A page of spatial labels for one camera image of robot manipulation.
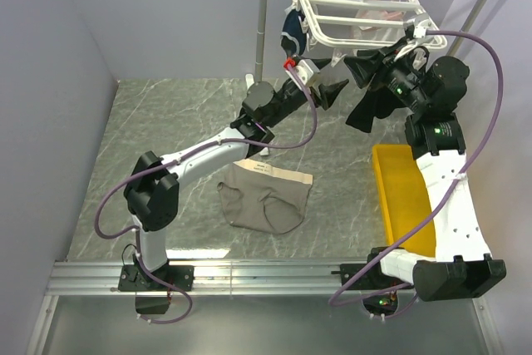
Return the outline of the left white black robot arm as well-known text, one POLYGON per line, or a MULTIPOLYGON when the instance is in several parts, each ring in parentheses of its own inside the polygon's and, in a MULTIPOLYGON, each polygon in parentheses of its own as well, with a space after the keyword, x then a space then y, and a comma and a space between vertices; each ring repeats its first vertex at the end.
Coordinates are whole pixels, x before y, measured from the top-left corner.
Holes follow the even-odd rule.
POLYGON ((301 106, 329 109, 348 81, 323 84, 319 73, 327 64, 326 59, 289 59, 288 79, 281 88, 266 81, 249 84, 238 116, 220 133, 186 150, 163 156, 148 151, 139 158, 124 189, 136 250, 122 276, 135 290, 191 289, 192 271, 176 271, 166 254, 166 228, 178 214, 181 190, 259 153, 273 140, 272 128, 301 106))

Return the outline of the white clip hanger frame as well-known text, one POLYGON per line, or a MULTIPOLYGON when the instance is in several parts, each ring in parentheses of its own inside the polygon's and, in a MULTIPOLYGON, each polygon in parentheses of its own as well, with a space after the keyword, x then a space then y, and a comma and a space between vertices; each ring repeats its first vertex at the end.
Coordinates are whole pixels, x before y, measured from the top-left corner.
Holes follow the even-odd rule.
POLYGON ((302 56, 321 45, 340 62, 362 50, 387 47, 401 39, 407 28, 409 48, 446 47, 438 26, 419 0, 292 0, 285 11, 281 48, 288 56, 302 56))

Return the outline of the grey underwear beige waistband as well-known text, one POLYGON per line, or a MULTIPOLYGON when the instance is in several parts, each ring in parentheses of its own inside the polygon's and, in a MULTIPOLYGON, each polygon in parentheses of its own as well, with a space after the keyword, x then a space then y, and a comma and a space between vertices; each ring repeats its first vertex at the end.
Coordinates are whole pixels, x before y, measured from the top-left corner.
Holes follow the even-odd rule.
POLYGON ((229 165, 217 191, 229 225, 286 234, 303 222, 312 187, 310 174, 246 159, 229 165))

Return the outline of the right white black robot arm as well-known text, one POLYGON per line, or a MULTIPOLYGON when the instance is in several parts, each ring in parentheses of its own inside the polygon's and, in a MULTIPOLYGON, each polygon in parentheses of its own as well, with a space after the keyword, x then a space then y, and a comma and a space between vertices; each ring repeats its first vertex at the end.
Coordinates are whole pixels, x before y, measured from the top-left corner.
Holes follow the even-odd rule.
POLYGON ((412 286, 425 302, 479 298, 506 276, 480 231, 467 170, 482 151, 466 154, 455 109, 467 92, 469 67, 443 56, 429 67, 414 66, 415 53, 400 44, 360 51, 344 62, 366 94, 348 124, 368 131, 373 118, 407 108, 406 141, 421 173, 431 213, 394 244, 377 250, 343 286, 364 274, 376 288, 394 279, 412 286))

